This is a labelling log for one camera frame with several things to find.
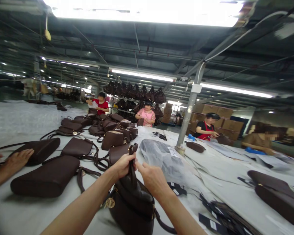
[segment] metal pole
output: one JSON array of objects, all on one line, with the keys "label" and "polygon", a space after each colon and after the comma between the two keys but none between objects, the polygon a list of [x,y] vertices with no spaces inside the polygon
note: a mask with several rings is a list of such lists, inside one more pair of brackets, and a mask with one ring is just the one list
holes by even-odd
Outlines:
[{"label": "metal pole", "polygon": [[[203,75],[204,75],[204,70],[205,70],[205,64],[200,66],[200,68],[197,69],[194,84],[200,84],[201,81],[202,81],[202,78],[203,78]],[[188,123],[189,123],[190,116],[191,116],[192,111],[193,111],[193,107],[194,107],[196,98],[197,98],[197,93],[191,92],[189,100],[188,100],[188,104],[187,104],[188,108],[187,108],[187,110],[185,112],[185,116],[184,116],[183,124],[182,124],[182,127],[181,127],[180,135],[179,135],[179,138],[178,138],[177,143],[176,143],[177,147],[182,145],[182,143],[184,142],[185,134],[186,134],[186,131],[187,131]]]}]

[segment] woman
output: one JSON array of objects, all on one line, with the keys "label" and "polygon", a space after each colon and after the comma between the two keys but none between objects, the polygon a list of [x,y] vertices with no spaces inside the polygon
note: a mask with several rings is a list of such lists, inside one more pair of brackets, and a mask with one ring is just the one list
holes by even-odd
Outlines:
[{"label": "woman", "polygon": [[109,111],[109,106],[108,103],[105,101],[106,98],[106,94],[104,92],[100,92],[98,94],[98,98],[94,98],[92,99],[92,101],[90,100],[86,100],[86,103],[89,105],[92,105],[92,102],[96,102],[96,104],[98,105],[98,107],[96,108],[98,110],[98,115],[101,114],[105,114],[106,112]]},{"label": "woman", "polygon": [[156,120],[155,113],[151,110],[151,107],[153,106],[153,103],[150,101],[145,102],[145,108],[138,111],[138,113],[135,115],[136,119],[144,119],[143,126],[152,127]]},{"label": "woman", "polygon": [[273,155],[271,141],[279,137],[279,129],[273,126],[265,126],[259,133],[251,133],[242,141],[242,148],[250,147],[260,150],[268,155]]},{"label": "woman", "polygon": [[193,134],[195,138],[210,141],[210,138],[217,138],[219,134],[215,132],[213,123],[219,120],[220,116],[215,113],[207,113],[204,121],[197,123],[196,133]]}]

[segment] woman's hair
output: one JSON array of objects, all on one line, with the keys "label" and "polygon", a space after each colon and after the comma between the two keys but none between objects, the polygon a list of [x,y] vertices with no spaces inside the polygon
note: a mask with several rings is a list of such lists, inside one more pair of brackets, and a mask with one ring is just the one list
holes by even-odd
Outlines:
[{"label": "woman's hair", "polygon": [[206,118],[213,118],[215,120],[219,120],[220,116],[218,114],[215,114],[215,113],[207,113]]},{"label": "woman's hair", "polygon": [[101,96],[101,97],[105,98],[105,97],[106,97],[106,93],[104,93],[104,92],[100,92],[100,93],[98,94],[98,96]]},{"label": "woman's hair", "polygon": [[152,107],[152,106],[153,106],[153,103],[152,103],[152,102],[150,102],[150,101],[146,101],[146,102],[145,102],[145,105],[149,105],[149,106],[151,106],[151,107]]}]

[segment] gold hardware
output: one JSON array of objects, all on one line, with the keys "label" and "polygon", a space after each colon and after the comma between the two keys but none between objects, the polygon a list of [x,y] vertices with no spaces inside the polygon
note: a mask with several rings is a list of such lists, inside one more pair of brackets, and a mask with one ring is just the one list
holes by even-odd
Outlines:
[{"label": "gold hardware", "polygon": [[112,197],[108,198],[106,200],[106,204],[105,204],[105,208],[108,207],[108,208],[113,208],[115,205],[115,201]]}]

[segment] clear plastic wrap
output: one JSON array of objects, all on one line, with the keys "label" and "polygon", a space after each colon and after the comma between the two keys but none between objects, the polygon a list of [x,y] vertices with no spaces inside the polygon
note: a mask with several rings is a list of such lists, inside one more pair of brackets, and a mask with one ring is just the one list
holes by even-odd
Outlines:
[{"label": "clear plastic wrap", "polygon": [[184,166],[181,155],[174,147],[156,140],[144,139],[139,146],[149,165],[162,169],[167,182],[174,182],[188,188],[197,188],[194,175]]}]

